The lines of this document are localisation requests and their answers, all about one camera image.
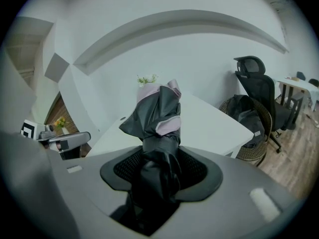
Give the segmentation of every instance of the white tablecloth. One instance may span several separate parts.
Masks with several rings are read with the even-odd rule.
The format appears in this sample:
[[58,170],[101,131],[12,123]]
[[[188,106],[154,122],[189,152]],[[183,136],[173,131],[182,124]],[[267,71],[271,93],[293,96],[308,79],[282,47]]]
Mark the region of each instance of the white tablecloth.
[[281,82],[281,83],[286,84],[288,86],[292,86],[294,88],[308,91],[310,94],[312,104],[313,104],[311,109],[312,110],[315,109],[316,101],[319,100],[319,88],[317,88],[316,86],[310,84],[309,82],[303,81],[303,80],[294,81],[291,79],[286,79],[285,77],[272,77],[272,79],[273,79],[275,84],[277,82]]

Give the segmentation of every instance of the chair backrest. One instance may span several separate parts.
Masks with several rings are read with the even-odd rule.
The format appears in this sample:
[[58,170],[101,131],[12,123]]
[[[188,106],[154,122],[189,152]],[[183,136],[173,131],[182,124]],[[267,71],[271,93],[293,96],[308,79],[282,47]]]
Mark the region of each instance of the chair backrest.
[[303,81],[306,80],[306,77],[305,77],[305,75],[302,72],[297,72],[297,78],[299,78],[299,79],[301,79]]
[[270,113],[273,125],[275,124],[275,84],[273,80],[262,74],[248,74],[235,72],[241,85],[246,90],[249,97],[260,102]]
[[312,85],[315,85],[316,87],[319,87],[319,81],[316,79],[310,79],[309,83]]
[[241,73],[258,73],[265,74],[266,68],[258,57],[255,56],[246,56],[234,58],[237,61],[237,70]]

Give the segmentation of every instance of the chair seat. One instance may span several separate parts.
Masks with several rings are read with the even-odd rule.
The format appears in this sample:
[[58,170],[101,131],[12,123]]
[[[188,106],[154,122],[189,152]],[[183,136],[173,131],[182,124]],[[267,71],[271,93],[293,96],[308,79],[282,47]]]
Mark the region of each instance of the chair seat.
[[255,161],[266,155],[267,152],[267,142],[260,142],[255,148],[245,148],[241,147],[236,158],[245,161]]
[[291,113],[290,109],[287,109],[281,106],[277,102],[275,102],[275,109],[276,109],[276,119],[275,119],[275,124],[273,125],[272,131],[278,130],[282,128],[284,125],[286,125]]

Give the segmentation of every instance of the black bag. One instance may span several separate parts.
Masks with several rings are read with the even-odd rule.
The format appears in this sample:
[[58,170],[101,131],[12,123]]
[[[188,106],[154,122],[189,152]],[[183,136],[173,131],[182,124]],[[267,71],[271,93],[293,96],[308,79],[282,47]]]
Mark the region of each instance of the black bag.
[[244,147],[255,148],[264,140],[264,126],[249,96],[234,95],[227,106],[227,114],[254,133],[254,137]]

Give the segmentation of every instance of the white desk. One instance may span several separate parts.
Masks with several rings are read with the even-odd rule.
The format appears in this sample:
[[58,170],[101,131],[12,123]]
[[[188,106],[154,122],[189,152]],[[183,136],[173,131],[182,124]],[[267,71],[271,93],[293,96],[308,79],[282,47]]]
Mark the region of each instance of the white desk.
[[319,100],[319,88],[317,88],[316,86],[310,84],[309,82],[303,81],[303,80],[299,80],[299,81],[294,81],[291,79],[286,79],[285,77],[272,77],[274,83],[276,84],[276,82],[281,82],[289,87],[293,87],[293,88],[298,88],[301,90],[305,90],[308,91],[310,94],[310,98],[312,100],[312,110],[315,109],[316,107],[316,101]]
[[[240,123],[203,100],[183,94],[181,104],[181,146],[193,147],[235,158],[253,133]],[[119,129],[117,120],[93,146],[87,156],[94,156],[141,145],[142,142]]]

